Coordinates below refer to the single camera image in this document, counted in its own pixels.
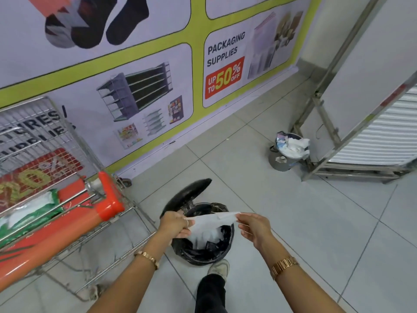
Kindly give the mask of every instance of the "metal shopping cart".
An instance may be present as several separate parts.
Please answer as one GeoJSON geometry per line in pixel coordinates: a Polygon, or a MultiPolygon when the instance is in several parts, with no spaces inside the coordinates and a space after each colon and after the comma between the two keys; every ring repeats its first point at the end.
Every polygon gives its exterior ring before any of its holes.
{"type": "Polygon", "coordinates": [[[151,236],[131,247],[101,270],[86,268],[85,283],[70,289],[47,272],[54,261],[65,263],[69,251],[81,249],[98,233],[134,211],[153,221],[124,195],[122,180],[108,174],[73,126],[48,97],[0,110],[0,218],[5,220],[51,189],[59,203],[0,236],[0,292],[33,275],[45,275],[81,301],[95,299],[97,282],[140,249],[151,236]],[[91,296],[81,296],[88,290],[91,296]]]}

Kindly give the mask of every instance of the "person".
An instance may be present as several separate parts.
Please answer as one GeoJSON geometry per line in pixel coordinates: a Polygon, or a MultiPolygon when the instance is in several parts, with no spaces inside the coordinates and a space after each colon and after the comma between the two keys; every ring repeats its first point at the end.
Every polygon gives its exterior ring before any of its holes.
{"type": "MultiPolygon", "coordinates": [[[[267,267],[273,270],[275,282],[294,313],[343,313],[344,310],[320,288],[315,281],[291,258],[285,247],[273,236],[267,218],[254,213],[236,215],[243,237],[251,241],[261,253],[267,267]]],[[[88,313],[135,313],[154,275],[157,262],[173,238],[186,238],[187,227],[194,221],[185,220],[177,212],[166,212],[158,231],[143,247],[132,263],[93,304],[88,313]]],[[[226,313],[225,283],[230,265],[223,259],[211,266],[198,288],[195,313],[226,313]]]]}

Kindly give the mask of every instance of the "gold watch band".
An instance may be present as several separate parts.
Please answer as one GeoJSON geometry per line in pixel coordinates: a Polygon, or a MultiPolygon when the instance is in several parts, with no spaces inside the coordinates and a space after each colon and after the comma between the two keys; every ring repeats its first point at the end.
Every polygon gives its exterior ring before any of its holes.
{"type": "Polygon", "coordinates": [[[135,252],[133,255],[134,256],[142,255],[143,257],[149,259],[154,264],[155,270],[159,269],[159,263],[156,261],[156,259],[154,257],[149,255],[147,252],[143,252],[142,250],[139,250],[138,252],[135,252]]]}
{"type": "Polygon", "coordinates": [[[298,261],[294,257],[284,258],[275,263],[271,268],[271,276],[274,281],[286,269],[294,265],[298,265],[298,261]]]}

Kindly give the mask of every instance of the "tile floor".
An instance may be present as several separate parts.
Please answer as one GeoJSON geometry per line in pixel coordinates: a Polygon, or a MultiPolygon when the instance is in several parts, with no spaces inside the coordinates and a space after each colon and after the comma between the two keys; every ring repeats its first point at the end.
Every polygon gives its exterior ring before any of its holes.
{"type": "MultiPolygon", "coordinates": [[[[414,312],[417,175],[388,185],[321,178],[302,183],[299,167],[278,172],[268,164],[274,134],[289,129],[313,90],[314,83],[295,74],[136,177],[129,194],[158,225],[174,194],[211,178],[196,202],[217,201],[230,211],[267,216],[277,238],[347,313],[414,312]]],[[[96,270],[146,235],[137,215],[126,215],[81,252],[96,270]]],[[[77,252],[66,261],[80,268],[77,252]]],[[[240,235],[227,259],[232,266],[226,284],[229,312],[291,312],[262,258],[240,235]]],[[[129,260],[103,280],[114,280],[129,260]]],[[[207,269],[188,265],[168,249],[138,312],[193,312],[207,269]]],[[[61,263],[50,272],[69,287],[82,278],[61,263]]],[[[85,312],[91,306],[46,277],[13,285],[0,293],[1,304],[0,311],[19,313],[85,312]]]]}

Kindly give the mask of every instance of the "open black lid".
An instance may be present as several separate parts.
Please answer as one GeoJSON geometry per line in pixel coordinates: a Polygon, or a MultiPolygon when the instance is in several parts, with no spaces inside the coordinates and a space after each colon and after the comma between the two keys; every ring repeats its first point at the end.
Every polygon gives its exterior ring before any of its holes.
{"type": "Polygon", "coordinates": [[[162,211],[162,216],[164,216],[166,211],[175,211],[178,212],[185,204],[194,200],[198,197],[206,188],[211,184],[211,179],[201,179],[194,181],[187,185],[184,189],[178,192],[174,197],[169,200],[165,205],[164,210],[162,211]]]}

